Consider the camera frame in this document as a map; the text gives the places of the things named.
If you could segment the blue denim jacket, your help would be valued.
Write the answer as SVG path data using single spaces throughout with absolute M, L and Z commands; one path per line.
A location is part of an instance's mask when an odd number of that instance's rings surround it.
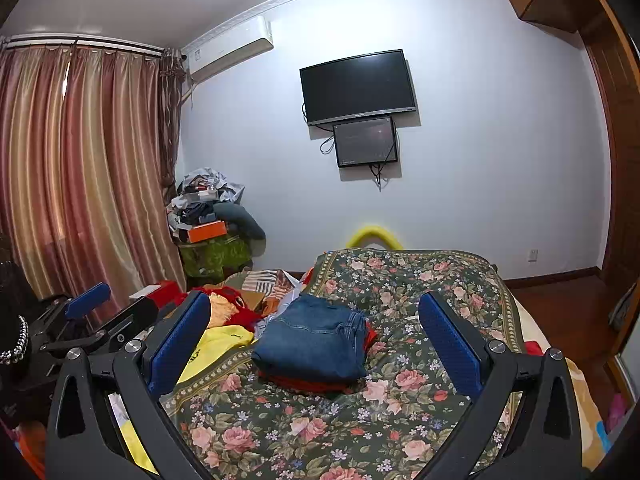
M 367 334 L 361 311 L 303 294 L 268 323 L 252 360 L 276 375 L 359 380 L 366 376 Z

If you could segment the red white box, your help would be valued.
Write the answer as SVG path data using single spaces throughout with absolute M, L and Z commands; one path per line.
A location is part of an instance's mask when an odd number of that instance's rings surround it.
M 156 284 L 145 286 L 129 296 L 130 301 L 141 298 L 152 300 L 157 309 L 161 309 L 168 304 L 178 306 L 186 298 L 186 294 L 176 281 L 159 281 Z

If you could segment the yellow garment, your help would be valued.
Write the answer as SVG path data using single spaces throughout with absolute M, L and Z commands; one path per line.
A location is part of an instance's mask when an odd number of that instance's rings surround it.
M 186 363 L 177 384 L 195 377 L 205 370 L 213 362 L 217 361 L 227 351 L 250 344 L 254 339 L 254 333 L 239 325 L 226 325 L 208 328 L 201 336 L 192 356 Z M 120 433 L 125 440 L 128 451 L 134 462 L 141 468 L 157 474 L 148 454 L 134 431 L 134 426 L 126 412 L 119 394 L 111 394 L 109 397 L 112 409 L 116 415 Z

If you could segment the pink slipper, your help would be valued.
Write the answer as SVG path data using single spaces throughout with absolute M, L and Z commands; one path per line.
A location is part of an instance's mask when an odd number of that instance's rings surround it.
M 624 419 L 627 411 L 627 404 L 621 393 L 615 393 L 608 408 L 608 417 L 605 419 L 605 430 L 610 434 L 618 424 Z

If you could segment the red plush parrot toy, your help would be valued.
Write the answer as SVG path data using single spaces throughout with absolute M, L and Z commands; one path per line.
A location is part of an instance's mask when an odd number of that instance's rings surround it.
M 252 311 L 244 304 L 240 290 L 229 286 L 195 287 L 205 294 L 209 301 L 208 328 L 222 326 L 241 326 L 244 330 L 254 332 L 255 326 L 262 319 L 259 309 Z

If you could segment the green cloth covered cabinet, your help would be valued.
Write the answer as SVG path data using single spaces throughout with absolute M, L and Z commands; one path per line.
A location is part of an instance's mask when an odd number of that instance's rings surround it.
M 239 235 L 179 244 L 178 248 L 184 273 L 189 278 L 210 278 L 218 283 L 252 264 L 250 244 Z

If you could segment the orange box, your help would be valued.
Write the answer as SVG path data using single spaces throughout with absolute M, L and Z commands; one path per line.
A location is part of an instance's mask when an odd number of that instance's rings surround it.
M 227 234 L 226 222 L 217 220 L 214 222 L 208 222 L 201 224 L 200 226 L 194 226 L 188 232 L 188 240 L 191 244 L 204 242 L 204 240 L 211 240 L 218 236 L 224 236 Z

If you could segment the red folded garment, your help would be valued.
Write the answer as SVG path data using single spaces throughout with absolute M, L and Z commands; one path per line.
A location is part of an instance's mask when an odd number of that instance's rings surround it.
M 311 393 L 344 392 L 357 385 L 357 379 L 320 378 L 319 380 L 310 380 L 291 375 L 266 373 L 263 370 L 258 372 L 258 377 L 281 388 Z

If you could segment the floral green bedspread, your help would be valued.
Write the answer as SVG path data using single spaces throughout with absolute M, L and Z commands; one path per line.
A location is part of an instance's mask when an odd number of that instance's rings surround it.
M 437 296 L 522 352 L 518 309 L 468 252 L 341 249 L 254 344 L 211 358 L 160 401 L 209 479 L 413 479 L 471 404 L 424 332 Z

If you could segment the grey bag on floor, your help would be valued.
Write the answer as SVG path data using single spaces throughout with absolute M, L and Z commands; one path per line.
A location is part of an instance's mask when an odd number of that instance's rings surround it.
M 619 332 L 625 323 L 635 289 L 636 284 L 631 285 L 608 315 L 608 325 L 616 332 Z

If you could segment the striped pink curtain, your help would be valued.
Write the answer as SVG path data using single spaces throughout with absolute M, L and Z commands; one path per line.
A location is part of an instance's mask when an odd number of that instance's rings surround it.
M 94 325 L 184 279 L 166 217 L 182 78 L 174 52 L 1 53 L 1 231 L 39 297 L 110 286 Z

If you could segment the yellow curved headboard tube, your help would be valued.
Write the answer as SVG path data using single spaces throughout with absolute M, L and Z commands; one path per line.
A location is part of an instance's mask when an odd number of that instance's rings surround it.
M 404 246 L 398 238 L 389 230 L 382 226 L 364 226 L 355 232 L 355 234 L 346 243 L 347 248 L 364 247 L 368 243 L 375 242 L 383 246 L 386 250 L 403 250 Z

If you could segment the white air conditioner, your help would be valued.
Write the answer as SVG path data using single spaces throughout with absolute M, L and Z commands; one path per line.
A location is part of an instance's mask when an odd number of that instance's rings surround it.
M 200 39 L 184 53 L 191 79 L 200 82 L 273 49 L 270 23 L 261 15 L 209 39 Z

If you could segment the small black wall monitor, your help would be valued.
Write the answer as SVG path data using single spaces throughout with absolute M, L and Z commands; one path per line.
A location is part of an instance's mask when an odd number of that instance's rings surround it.
M 340 122 L 333 126 L 333 137 L 340 168 L 398 161 L 396 128 L 390 116 Z

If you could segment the large black wall television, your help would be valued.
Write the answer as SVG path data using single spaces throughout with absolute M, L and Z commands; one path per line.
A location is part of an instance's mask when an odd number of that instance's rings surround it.
M 400 49 L 304 67 L 299 77 L 311 126 L 416 110 L 408 63 Z

